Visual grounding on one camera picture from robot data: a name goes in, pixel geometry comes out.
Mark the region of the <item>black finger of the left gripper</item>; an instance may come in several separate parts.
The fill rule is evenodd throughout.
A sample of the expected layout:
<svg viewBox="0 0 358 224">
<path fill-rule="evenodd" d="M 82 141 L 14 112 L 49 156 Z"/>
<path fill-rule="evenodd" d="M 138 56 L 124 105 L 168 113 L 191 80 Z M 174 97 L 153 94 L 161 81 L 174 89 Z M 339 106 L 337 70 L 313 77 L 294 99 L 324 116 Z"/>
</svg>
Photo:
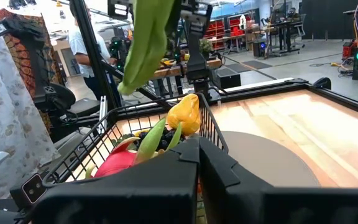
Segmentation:
<svg viewBox="0 0 358 224">
<path fill-rule="evenodd" d="M 188 33 L 203 37 L 208 29 L 213 6 L 199 0 L 181 0 L 180 18 L 188 25 Z"/>
<path fill-rule="evenodd" d="M 108 0 L 108 16 L 116 20 L 126 20 L 132 0 Z"/>
</svg>

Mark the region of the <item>white floral garment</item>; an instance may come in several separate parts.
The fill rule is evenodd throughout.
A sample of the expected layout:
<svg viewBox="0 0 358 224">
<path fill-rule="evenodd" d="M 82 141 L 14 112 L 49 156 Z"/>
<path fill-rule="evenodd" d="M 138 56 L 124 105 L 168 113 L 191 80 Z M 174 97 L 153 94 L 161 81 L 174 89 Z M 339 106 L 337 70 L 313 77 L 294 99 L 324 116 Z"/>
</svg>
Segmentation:
<svg viewBox="0 0 358 224">
<path fill-rule="evenodd" d="M 0 199 L 18 180 L 60 157 L 38 109 L 24 85 L 4 39 L 0 37 Z"/>
</svg>

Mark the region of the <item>black office chair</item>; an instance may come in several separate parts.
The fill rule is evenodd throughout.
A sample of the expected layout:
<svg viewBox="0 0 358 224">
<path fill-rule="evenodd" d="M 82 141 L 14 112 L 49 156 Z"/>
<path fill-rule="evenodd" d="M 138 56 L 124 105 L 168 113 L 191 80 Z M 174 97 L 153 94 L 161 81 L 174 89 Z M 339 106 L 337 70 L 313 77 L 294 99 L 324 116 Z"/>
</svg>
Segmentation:
<svg viewBox="0 0 358 224">
<path fill-rule="evenodd" d="M 77 100 L 70 89 L 57 83 L 38 85 L 34 103 L 37 109 L 48 115 L 53 124 L 77 123 L 80 118 L 97 113 L 100 107 L 98 100 Z"/>
</svg>

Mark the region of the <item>yellow pear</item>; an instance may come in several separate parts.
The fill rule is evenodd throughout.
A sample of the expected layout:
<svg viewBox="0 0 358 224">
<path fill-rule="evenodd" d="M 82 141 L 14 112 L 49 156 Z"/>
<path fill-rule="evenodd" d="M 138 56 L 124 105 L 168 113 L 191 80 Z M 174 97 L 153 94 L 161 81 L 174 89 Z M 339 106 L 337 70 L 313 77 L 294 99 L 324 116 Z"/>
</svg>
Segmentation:
<svg viewBox="0 0 358 224">
<path fill-rule="evenodd" d="M 181 133 L 185 136 L 196 133 L 201 124 L 198 96 L 193 93 L 184 96 L 169 110 L 166 122 L 173 129 L 181 123 Z"/>
</svg>

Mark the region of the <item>black grape bunch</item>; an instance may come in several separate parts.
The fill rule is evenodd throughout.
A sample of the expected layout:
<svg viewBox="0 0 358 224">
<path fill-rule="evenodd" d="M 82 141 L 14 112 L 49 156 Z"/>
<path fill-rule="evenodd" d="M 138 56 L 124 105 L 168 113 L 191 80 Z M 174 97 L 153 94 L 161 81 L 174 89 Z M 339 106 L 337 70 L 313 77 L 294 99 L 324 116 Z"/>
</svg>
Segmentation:
<svg viewBox="0 0 358 224">
<path fill-rule="evenodd" d="M 159 145 L 157 146 L 156 151 L 158 151 L 159 149 L 164 149 L 164 150 L 167 149 L 168 145 L 170 144 L 170 142 L 173 139 L 173 135 L 175 134 L 175 131 L 176 131 L 176 129 L 168 130 L 166 127 L 164 127 L 163 134 L 160 138 L 160 142 L 159 142 Z M 136 151 L 139 149 L 141 142 L 144 140 L 144 138 L 146 137 L 148 132 L 149 132 L 149 130 L 145 129 L 145 130 L 138 131 L 134 134 L 135 137 L 139 138 L 139 140 L 136 140 L 134 142 L 134 144 L 137 148 Z"/>
</svg>

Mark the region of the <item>black bar on frame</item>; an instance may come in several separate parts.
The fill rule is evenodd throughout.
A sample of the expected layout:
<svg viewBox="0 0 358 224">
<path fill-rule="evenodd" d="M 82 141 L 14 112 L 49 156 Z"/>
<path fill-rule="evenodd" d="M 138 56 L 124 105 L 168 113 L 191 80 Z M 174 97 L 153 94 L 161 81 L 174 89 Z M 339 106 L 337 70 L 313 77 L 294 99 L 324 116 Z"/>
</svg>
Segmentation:
<svg viewBox="0 0 358 224">
<path fill-rule="evenodd" d="M 302 79 L 302 78 L 294 78 L 291 80 L 286 80 L 285 83 L 300 83 L 300 84 L 307 84 L 313 86 L 318 89 L 327 89 L 332 90 L 332 82 L 331 79 L 328 77 L 323 77 L 315 81 L 314 83 L 310 83 L 309 81 Z"/>
</svg>

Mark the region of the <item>round grey mat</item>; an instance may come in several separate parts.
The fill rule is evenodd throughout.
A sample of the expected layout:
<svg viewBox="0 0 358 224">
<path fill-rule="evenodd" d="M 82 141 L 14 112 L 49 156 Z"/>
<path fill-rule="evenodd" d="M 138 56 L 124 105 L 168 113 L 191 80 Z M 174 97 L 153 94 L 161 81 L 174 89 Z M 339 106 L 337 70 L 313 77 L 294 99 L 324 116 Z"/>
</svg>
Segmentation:
<svg viewBox="0 0 358 224">
<path fill-rule="evenodd" d="M 285 146 L 249 133 L 223 131 L 228 152 L 242 167 L 275 187 L 320 187 L 309 166 Z"/>
</svg>

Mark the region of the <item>red storage bins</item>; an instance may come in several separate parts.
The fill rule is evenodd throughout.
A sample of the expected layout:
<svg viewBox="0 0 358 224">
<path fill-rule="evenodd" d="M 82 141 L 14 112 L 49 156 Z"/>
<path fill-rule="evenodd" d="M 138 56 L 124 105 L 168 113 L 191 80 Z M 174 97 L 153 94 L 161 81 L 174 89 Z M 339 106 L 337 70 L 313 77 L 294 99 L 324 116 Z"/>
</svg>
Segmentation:
<svg viewBox="0 0 358 224">
<path fill-rule="evenodd" d="M 214 51 L 246 49 L 246 26 L 241 25 L 241 15 L 226 16 L 209 23 L 204 38 L 208 39 Z"/>
</svg>

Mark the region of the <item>wooden workbench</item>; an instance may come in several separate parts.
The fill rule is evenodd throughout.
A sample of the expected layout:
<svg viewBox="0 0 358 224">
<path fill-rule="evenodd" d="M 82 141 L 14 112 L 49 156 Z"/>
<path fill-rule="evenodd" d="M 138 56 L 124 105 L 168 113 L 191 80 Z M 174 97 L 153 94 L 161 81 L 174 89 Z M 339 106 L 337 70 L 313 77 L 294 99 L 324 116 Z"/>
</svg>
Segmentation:
<svg viewBox="0 0 358 224">
<path fill-rule="evenodd" d="M 217 69 L 222 65 L 222 61 L 220 59 L 208 60 L 206 63 L 207 63 L 207 67 L 210 69 Z M 187 63 L 182 63 L 181 65 L 175 65 L 169 68 L 164 68 L 155 71 L 152 80 L 165 78 L 165 77 L 182 76 L 182 72 L 186 73 L 186 71 L 187 71 Z"/>
</svg>

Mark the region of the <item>orange patterned garment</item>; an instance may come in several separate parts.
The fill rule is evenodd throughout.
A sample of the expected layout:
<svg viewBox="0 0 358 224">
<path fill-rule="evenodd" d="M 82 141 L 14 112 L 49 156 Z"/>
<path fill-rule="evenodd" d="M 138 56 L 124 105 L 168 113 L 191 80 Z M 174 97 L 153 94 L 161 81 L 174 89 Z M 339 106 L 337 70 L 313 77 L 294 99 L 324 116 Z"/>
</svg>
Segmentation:
<svg viewBox="0 0 358 224">
<path fill-rule="evenodd" d="M 63 85 L 64 82 L 44 18 L 0 9 L 0 21 L 3 19 L 19 28 L 16 32 L 4 35 L 3 39 L 50 133 L 56 119 L 52 117 L 52 110 L 46 107 L 47 104 L 40 102 L 43 99 L 41 91 L 51 83 Z"/>
</svg>

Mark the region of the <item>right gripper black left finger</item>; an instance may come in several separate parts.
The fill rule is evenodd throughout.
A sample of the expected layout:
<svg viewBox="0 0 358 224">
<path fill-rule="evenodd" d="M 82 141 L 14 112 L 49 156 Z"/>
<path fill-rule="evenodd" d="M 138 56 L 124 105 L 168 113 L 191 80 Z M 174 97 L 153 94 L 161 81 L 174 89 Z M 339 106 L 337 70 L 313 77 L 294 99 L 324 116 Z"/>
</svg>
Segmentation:
<svg viewBox="0 0 358 224">
<path fill-rule="evenodd" d="M 199 141 L 102 178 L 58 184 L 30 213 L 32 224 L 195 224 Z"/>
</svg>

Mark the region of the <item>black box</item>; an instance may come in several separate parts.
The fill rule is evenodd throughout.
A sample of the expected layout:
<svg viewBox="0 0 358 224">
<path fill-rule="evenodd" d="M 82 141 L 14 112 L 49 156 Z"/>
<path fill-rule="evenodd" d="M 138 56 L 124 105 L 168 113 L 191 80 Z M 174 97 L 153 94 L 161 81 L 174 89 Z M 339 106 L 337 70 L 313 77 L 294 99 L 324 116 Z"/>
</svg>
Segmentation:
<svg viewBox="0 0 358 224">
<path fill-rule="evenodd" d="M 241 76 L 228 68 L 213 71 L 213 79 L 223 89 L 241 86 Z"/>
</svg>

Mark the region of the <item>green okra bunch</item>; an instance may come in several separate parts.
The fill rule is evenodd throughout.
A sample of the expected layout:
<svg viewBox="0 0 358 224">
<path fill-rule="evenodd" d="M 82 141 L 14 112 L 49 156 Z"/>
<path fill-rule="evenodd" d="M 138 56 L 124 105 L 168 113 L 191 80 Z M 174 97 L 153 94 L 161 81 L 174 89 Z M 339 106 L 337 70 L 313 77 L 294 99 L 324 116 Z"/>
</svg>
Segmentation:
<svg viewBox="0 0 358 224">
<path fill-rule="evenodd" d="M 134 38 L 118 92 L 130 95 L 148 82 L 166 52 L 167 25 L 175 0 L 135 0 Z"/>
</svg>

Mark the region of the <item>person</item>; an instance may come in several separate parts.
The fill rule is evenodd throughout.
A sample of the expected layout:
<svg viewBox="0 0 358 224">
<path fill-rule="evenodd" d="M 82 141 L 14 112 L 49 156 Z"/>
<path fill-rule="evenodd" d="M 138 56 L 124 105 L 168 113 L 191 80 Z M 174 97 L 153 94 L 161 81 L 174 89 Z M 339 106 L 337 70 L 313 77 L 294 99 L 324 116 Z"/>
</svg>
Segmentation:
<svg viewBox="0 0 358 224">
<path fill-rule="evenodd" d="M 74 58 L 79 66 L 80 73 L 86 83 L 86 86 L 92 90 L 97 100 L 100 100 L 102 97 L 101 87 L 99 82 L 93 73 L 93 69 L 90 64 L 90 59 L 83 42 L 82 34 L 78 26 L 78 21 L 75 16 L 75 10 L 73 6 L 74 0 L 70 0 L 70 11 L 75 19 L 75 25 L 69 29 L 68 33 L 68 43 Z M 103 59 L 105 59 L 109 64 L 115 65 L 116 59 L 112 58 L 108 52 L 104 39 L 97 33 L 94 32 L 96 37 L 96 42 L 99 48 L 99 52 Z"/>
</svg>

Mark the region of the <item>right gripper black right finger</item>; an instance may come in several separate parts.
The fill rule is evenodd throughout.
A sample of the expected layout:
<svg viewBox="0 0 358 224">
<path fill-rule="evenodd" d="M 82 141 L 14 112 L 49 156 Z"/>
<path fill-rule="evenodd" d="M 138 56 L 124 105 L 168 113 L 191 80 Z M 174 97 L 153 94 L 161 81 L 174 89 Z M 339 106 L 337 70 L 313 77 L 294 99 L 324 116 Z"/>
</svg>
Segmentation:
<svg viewBox="0 0 358 224">
<path fill-rule="evenodd" d="M 208 224 L 358 224 L 358 189 L 274 187 L 200 138 Z"/>
</svg>

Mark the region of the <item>pink dragon fruit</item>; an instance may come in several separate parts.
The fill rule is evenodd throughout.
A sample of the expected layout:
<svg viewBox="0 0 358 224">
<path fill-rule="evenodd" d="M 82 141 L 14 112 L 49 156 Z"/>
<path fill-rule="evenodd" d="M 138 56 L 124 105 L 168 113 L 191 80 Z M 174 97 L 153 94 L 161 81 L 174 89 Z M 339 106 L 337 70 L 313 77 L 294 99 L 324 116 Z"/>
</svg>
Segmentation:
<svg viewBox="0 0 358 224">
<path fill-rule="evenodd" d="M 157 124 L 157 130 L 150 130 L 150 136 L 146 136 L 141 142 L 138 151 L 132 152 L 127 148 L 137 140 L 140 140 L 140 137 L 130 137 L 121 141 L 108 155 L 107 159 L 101 164 L 101 166 L 96 171 L 95 175 L 92 175 L 95 165 L 86 169 L 85 179 L 90 179 L 93 177 L 104 177 L 108 175 L 116 174 L 124 169 L 130 168 L 141 162 L 145 162 L 149 159 L 157 157 L 165 153 L 164 149 L 152 152 L 153 149 L 156 149 L 158 146 L 157 140 L 160 138 L 160 134 L 163 132 L 162 125 L 165 124 L 165 119 L 161 119 Z"/>
</svg>

